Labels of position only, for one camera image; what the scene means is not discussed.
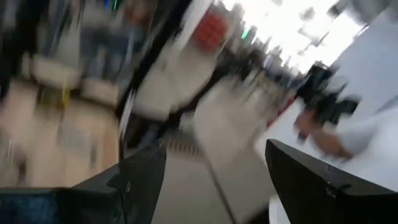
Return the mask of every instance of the black camera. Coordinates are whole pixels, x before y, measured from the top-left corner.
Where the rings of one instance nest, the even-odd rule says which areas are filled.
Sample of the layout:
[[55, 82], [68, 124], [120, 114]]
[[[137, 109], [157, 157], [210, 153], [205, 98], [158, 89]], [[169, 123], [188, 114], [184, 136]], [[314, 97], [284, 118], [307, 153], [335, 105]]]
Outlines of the black camera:
[[345, 77], [334, 77], [335, 72], [336, 69], [315, 63], [296, 92], [295, 98], [303, 101], [305, 109], [315, 110], [314, 118], [320, 125], [337, 125], [340, 116], [353, 114], [360, 102], [358, 96], [347, 96], [339, 100], [347, 81]]

